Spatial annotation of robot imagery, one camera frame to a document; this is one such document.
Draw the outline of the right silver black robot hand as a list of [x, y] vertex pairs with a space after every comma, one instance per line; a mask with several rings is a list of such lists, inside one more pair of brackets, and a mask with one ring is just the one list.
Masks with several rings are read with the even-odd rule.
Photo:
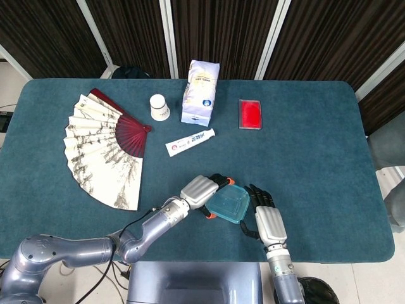
[[274, 250], [277, 246], [286, 248], [287, 233], [282, 215], [276, 208], [271, 194], [256, 187], [254, 184], [244, 186], [252, 204], [257, 231], [250, 230], [241, 220], [240, 228], [247, 237], [259, 240], [267, 251]]

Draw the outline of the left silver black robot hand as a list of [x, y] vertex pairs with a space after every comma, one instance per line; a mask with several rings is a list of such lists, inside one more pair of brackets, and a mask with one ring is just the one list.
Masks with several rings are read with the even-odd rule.
[[208, 210], [206, 203], [220, 189], [233, 184], [232, 178], [221, 174], [210, 177], [198, 175], [181, 190], [180, 198], [187, 202], [190, 209], [200, 210], [207, 219], [214, 219], [216, 215]]

